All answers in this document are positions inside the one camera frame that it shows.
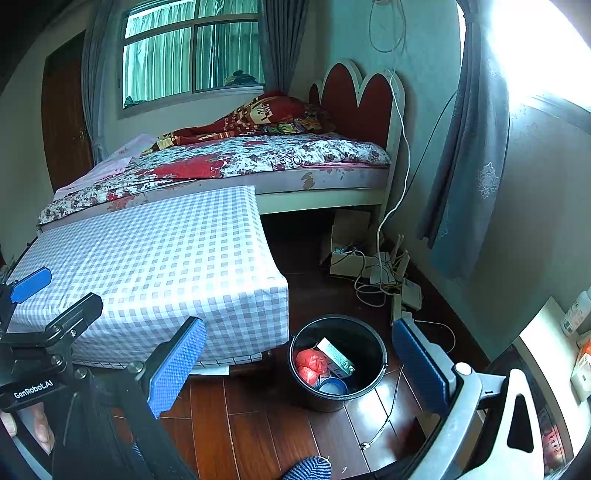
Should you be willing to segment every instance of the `red blanket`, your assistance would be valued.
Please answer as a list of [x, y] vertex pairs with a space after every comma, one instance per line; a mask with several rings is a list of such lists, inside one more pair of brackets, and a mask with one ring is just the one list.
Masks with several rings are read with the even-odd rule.
[[295, 135], [334, 131], [328, 113], [316, 105], [285, 93], [268, 92], [256, 97], [219, 120], [203, 127], [175, 130], [158, 137], [143, 155], [175, 145], [189, 145], [237, 135]]

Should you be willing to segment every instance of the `white cable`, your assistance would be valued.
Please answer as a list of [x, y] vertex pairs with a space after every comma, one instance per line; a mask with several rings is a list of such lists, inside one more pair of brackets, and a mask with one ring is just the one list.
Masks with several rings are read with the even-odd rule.
[[[374, 44], [374, 40], [371, 37], [371, 20], [372, 20], [372, 17], [374, 15], [374, 6], [375, 6], [375, 4], [376, 4], [376, 0], [372, 0], [371, 10], [369, 11], [369, 21], [368, 21], [368, 37], [369, 37], [369, 43], [373, 47], [373, 49], [375, 51], [378, 51], [380, 53], [390, 53], [391, 51], [396, 50], [396, 48], [400, 45], [400, 42], [402, 42], [402, 38], [403, 38], [403, 36], [406, 33], [405, 32], [406, 27], [405, 26], [403, 27], [402, 33], [400, 34], [400, 38], [398, 39], [398, 41], [394, 44], [394, 46], [392, 48], [390, 48], [388, 50], [382, 50], [382, 49], [376, 47], [375, 44]], [[396, 12], [394, 11], [394, 0], [391, 0], [390, 1], [390, 6], [392, 7], [392, 20], [394, 20], [394, 17], [396, 15]]]
[[456, 347], [456, 334], [453, 333], [453, 330], [451, 328], [449, 328], [447, 325], [445, 325], [445, 323], [428, 322], [426, 320], [415, 320], [415, 323], [430, 323], [431, 325], [440, 325], [442, 327], [445, 327], [447, 330], [450, 331], [450, 333], [452, 334], [452, 337], [453, 337], [453, 346], [446, 353], [451, 353], [452, 350]]
[[[385, 216], [384, 219], [382, 220], [382, 222], [379, 224], [378, 226], [378, 230], [376, 231], [376, 255], [378, 256], [378, 272], [379, 272], [379, 281], [377, 283], [377, 285], [364, 285], [361, 284], [358, 286], [358, 282], [361, 279], [361, 275], [363, 274], [363, 271], [365, 270], [366, 267], [366, 261], [365, 261], [365, 254], [359, 250], [353, 250], [352, 252], [350, 252], [350, 254], [361, 254], [363, 256], [363, 268], [361, 269], [361, 271], [359, 272], [359, 275], [357, 275], [357, 278], [355, 279], [355, 283], [353, 285], [353, 288], [355, 289], [355, 295], [357, 296], [357, 298], [359, 299], [359, 301], [361, 301], [362, 303], [365, 303], [366, 305], [370, 306], [370, 307], [376, 307], [376, 308], [380, 308], [383, 307], [384, 305], [386, 305], [386, 298], [388, 296], [393, 296], [394, 294], [392, 292], [386, 291], [384, 290], [384, 282], [382, 281], [382, 270], [385, 270], [384, 265], [382, 263], [382, 256], [379, 254], [379, 234], [380, 231], [382, 230], [382, 227], [384, 226], [384, 223], [386, 222], [386, 220], [388, 220], [388, 218], [390, 217], [390, 215], [392, 215], [397, 209], [398, 207], [400, 207], [400, 204], [402, 203], [402, 201], [404, 200], [404, 196], [406, 194], [407, 191], [407, 186], [408, 186], [408, 176], [410, 174], [410, 160], [411, 160], [411, 156], [410, 156], [410, 144], [408, 143], [408, 138], [406, 136], [406, 129], [404, 128], [404, 119], [402, 118], [402, 113], [400, 111], [400, 107], [398, 106], [398, 100], [396, 99], [396, 94], [394, 92], [394, 87], [392, 86], [392, 80], [394, 78], [394, 73], [392, 71], [390, 71], [390, 79], [388, 81], [388, 84], [390, 85], [390, 89], [392, 90], [392, 98], [394, 99], [394, 105], [396, 106], [396, 111], [398, 112], [398, 118], [400, 119], [400, 125], [402, 128], [402, 137], [404, 139], [404, 143], [407, 146], [407, 151], [408, 151], [408, 162], [407, 162], [407, 171], [406, 171], [406, 175], [404, 176], [404, 188], [402, 190], [402, 194], [400, 196], [400, 198], [398, 199], [398, 202], [396, 203], [396, 205], [394, 206], [393, 209], [391, 209]], [[394, 268], [395, 267], [395, 262], [396, 260], [400, 261], [402, 256], [398, 257], [398, 258], [394, 258], [391, 261], [391, 265]], [[387, 279], [389, 280], [389, 274], [388, 271], [386, 270], [386, 274], [387, 274]], [[377, 288], [377, 291], [367, 291], [364, 290], [365, 288]], [[363, 293], [363, 294], [374, 294], [374, 293], [382, 293], [384, 294], [384, 301], [380, 304], [380, 305], [375, 305], [372, 303], [368, 303], [367, 301], [363, 300], [362, 298], [359, 297], [359, 293]]]
[[404, 128], [404, 120], [402, 119], [402, 113], [400, 112], [400, 107], [398, 106], [398, 101], [396, 100], [396, 95], [394, 94], [394, 87], [392, 87], [392, 79], [394, 78], [394, 74], [393, 74], [393, 72], [390, 72], [390, 74], [391, 74], [391, 76], [390, 76], [390, 80], [388, 81], [388, 84], [390, 85], [390, 89], [392, 90], [392, 98], [394, 98], [394, 105], [396, 105], [396, 111], [398, 112], [398, 117], [400, 119], [400, 124], [402, 125], [402, 137], [404, 139], [404, 143], [407, 146], [408, 162], [407, 162], [407, 172], [406, 172], [406, 175], [404, 177], [404, 188], [402, 190], [402, 195], [398, 199], [398, 202], [396, 203], [396, 205], [394, 206], [394, 208], [392, 210], [390, 210], [384, 216], [384, 219], [379, 224], [378, 231], [375, 234], [375, 246], [376, 246], [376, 252], [378, 253], [378, 264], [379, 264], [379, 272], [380, 272], [380, 275], [381, 275], [381, 271], [382, 271], [382, 256], [379, 254], [379, 233], [382, 230], [382, 227], [384, 226], [384, 224], [386, 223], [386, 220], [388, 220], [388, 218], [390, 217], [390, 215], [392, 215], [396, 210], [398, 210], [398, 207], [400, 207], [400, 204], [402, 203], [402, 200], [404, 200], [404, 195], [406, 194], [406, 189], [407, 189], [407, 184], [408, 184], [408, 175], [410, 174], [410, 145], [408, 144], [408, 139], [407, 139], [407, 136], [406, 136], [406, 130]]
[[394, 388], [394, 399], [392, 400], [392, 407], [390, 408], [390, 413], [388, 413], [388, 415], [386, 416], [386, 420], [384, 421], [384, 424], [380, 427], [378, 432], [374, 435], [374, 438], [372, 438], [368, 442], [362, 442], [359, 444], [359, 447], [361, 448], [362, 452], [364, 450], [367, 450], [369, 447], [371, 447], [374, 444], [374, 442], [379, 438], [379, 436], [384, 431], [384, 428], [386, 428], [386, 425], [388, 424], [388, 421], [390, 420], [392, 413], [394, 412], [394, 406], [396, 405], [396, 397], [398, 395], [398, 386], [400, 385], [400, 378], [402, 377], [402, 370], [404, 370], [404, 365], [402, 366], [402, 368], [398, 372], [398, 379], [396, 380], [396, 387]]

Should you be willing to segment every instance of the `black bucket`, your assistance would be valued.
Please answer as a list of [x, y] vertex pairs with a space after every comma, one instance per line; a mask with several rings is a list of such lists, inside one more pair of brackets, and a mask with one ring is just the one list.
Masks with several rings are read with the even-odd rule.
[[[297, 354], [313, 348], [325, 337], [355, 366], [354, 373], [343, 379], [348, 389], [346, 395], [321, 392], [304, 382], [297, 373]], [[305, 390], [306, 406], [328, 412], [340, 410], [345, 402], [365, 395], [378, 385], [386, 373], [387, 354], [380, 336], [366, 323], [345, 315], [326, 315], [308, 323], [292, 338], [289, 362], [291, 375]]]

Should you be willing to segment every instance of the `sock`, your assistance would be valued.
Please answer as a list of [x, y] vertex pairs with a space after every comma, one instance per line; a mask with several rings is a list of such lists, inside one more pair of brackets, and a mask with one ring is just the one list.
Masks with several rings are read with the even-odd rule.
[[330, 462], [322, 457], [308, 457], [291, 468], [282, 480], [330, 480]]

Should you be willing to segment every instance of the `red plastic bag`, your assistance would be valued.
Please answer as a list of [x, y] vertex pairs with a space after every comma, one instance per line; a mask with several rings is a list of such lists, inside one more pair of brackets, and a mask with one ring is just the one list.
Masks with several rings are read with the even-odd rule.
[[318, 375], [325, 374], [328, 370], [326, 357], [318, 350], [314, 350], [312, 348], [302, 350], [300, 353], [298, 353], [295, 358], [295, 362], [296, 367], [310, 368]]
[[298, 367], [297, 372], [300, 378], [308, 385], [312, 387], [316, 386], [316, 381], [318, 380], [318, 373], [314, 372], [314, 370], [308, 367]]

